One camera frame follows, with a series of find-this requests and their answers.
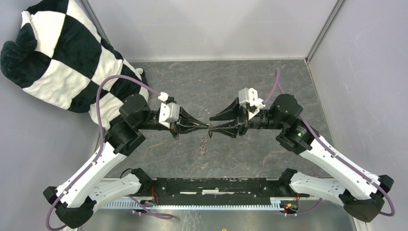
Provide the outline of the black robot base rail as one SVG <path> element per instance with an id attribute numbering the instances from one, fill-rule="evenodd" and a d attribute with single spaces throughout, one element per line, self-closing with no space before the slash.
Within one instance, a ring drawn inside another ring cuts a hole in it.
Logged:
<path id="1" fill-rule="evenodd" d="M 156 178 L 142 169 L 141 188 L 132 195 L 158 200 L 159 205 L 269 205 L 271 198 L 296 198 L 289 186 L 297 170 L 286 169 L 278 179 L 268 178 Z"/>

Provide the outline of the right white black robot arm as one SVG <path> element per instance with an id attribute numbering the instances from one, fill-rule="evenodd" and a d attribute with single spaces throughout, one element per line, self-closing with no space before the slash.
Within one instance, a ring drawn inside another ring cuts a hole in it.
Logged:
<path id="1" fill-rule="evenodd" d="M 330 181 L 287 169 L 282 174 L 284 180 L 278 183 L 281 195 L 313 195 L 341 206 L 360 221 L 371 222 L 389 202 L 388 192 L 394 180 L 388 175 L 370 173 L 346 158 L 301 119 L 302 110 L 294 96 L 281 94 L 269 109 L 235 99 L 210 120 L 220 121 L 220 125 L 212 127 L 213 132 L 232 138 L 249 129 L 278 130 L 276 140 L 284 149 L 313 162 L 333 177 Z"/>

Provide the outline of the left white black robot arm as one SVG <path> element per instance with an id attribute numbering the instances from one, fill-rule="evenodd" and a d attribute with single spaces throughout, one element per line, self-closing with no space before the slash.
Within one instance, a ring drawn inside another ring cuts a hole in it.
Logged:
<path id="1" fill-rule="evenodd" d="M 176 139 L 208 124 L 189 115 L 170 98 L 152 111 L 140 94 L 125 98 L 119 108 L 121 118 L 103 139 L 95 154 L 69 180 L 58 187 L 49 186 L 43 192 L 53 205 L 57 217 L 66 226 L 76 229 L 106 204 L 127 195 L 146 196 L 152 179 L 140 168 L 109 184 L 98 186 L 104 176 L 130 156 L 145 141 L 141 130 L 167 130 Z"/>

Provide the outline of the silver metal keyring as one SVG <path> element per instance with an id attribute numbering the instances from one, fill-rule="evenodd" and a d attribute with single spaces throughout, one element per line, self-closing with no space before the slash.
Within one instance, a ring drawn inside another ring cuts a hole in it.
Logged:
<path id="1" fill-rule="evenodd" d="M 208 124 L 208 132 L 207 132 L 207 134 L 208 134 L 208 137 L 209 137 L 210 139 L 211 139 L 212 136 L 213 136 L 212 127 L 213 127 L 213 125 L 212 125 L 211 123 L 209 123 L 209 124 Z"/>

